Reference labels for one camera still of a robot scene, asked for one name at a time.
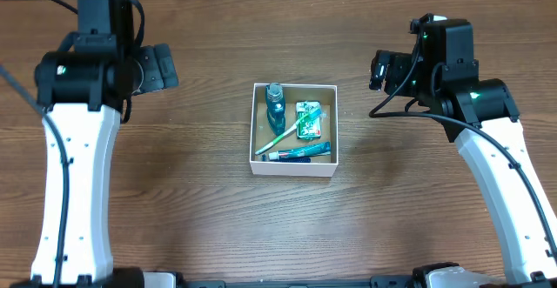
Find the bottle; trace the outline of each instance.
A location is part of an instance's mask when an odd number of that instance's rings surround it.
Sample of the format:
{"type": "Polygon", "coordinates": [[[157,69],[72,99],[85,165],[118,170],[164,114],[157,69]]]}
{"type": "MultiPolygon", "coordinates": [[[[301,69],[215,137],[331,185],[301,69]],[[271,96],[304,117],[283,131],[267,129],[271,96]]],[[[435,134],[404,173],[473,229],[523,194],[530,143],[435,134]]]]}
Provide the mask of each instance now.
{"type": "Polygon", "coordinates": [[[277,83],[268,84],[265,87],[265,101],[267,102],[267,120],[271,126],[272,132],[279,136],[285,132],[285,95],[282,86],[277,83]]]}

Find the blue tube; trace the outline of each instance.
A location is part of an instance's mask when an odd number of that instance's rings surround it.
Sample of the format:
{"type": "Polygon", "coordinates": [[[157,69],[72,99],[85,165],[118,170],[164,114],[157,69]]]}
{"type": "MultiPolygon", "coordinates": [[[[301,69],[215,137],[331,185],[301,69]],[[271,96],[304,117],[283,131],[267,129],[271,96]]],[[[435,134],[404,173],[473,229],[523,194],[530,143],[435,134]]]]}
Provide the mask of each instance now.
{"type": "Polygon", "coordinates": [[[331,143],[312,144],[301,148],[269,153],[270,161],[281,161],[287,158],[311,157],[331,151],[331,143]]]}

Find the white box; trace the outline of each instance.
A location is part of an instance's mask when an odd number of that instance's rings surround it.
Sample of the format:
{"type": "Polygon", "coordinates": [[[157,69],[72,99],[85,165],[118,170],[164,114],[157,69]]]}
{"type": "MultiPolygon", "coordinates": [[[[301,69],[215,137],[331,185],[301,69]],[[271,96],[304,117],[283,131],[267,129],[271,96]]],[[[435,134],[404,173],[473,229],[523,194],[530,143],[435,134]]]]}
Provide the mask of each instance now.
{"type": "Polygon", "coordinates": [[[286,102],[286,129],[296,121],[296,103],[319,101],[321,103],[321,139],[311,142],[298,139],[296,131],[285,137],[266,153],[298,148],[309,144],[331,142],[331,155],[312,157],[311,163],[284,163],[261,161],[255,151],[270,143],[276,135],[267,120],[265,87],[253,85],[252,134],[250,136],[250,166],[255,175],[332,177],[339,166],[339,122],[337,110],[337,86],[322,84],[282,84],[286,102]]]}

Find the wood grain surface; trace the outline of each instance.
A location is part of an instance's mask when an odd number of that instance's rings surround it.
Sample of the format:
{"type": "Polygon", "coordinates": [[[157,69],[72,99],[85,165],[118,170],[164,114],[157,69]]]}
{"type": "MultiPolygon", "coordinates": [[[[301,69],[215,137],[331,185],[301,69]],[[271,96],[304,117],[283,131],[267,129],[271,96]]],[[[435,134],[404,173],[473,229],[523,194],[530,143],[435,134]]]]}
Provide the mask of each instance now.
{"type": "MultiPolygon", "coordinates": [[[[442,127],[372,120],[376,50],[409,52],[426,12],[473,23],[480,78],[504,80],[540,181],[557,203],[557,0],[141,0],[145,44],[168,43],[177,89],[135,97],[112,159],[116,266],[230,282],[369,278],[459,262],[502,275],[473,176],[442,127]],[[339,87],[333,178],[254,177],[255,82],[339,87]]],[[[43,1],[3,1],[0,63],[33,70],[77,19],[43,1]]],[[[397,99],[387,110],[401,109],[397,99]]],[[[44,132],[0,82],[0,285],[27,278],[43,221],[44,132]]]]}

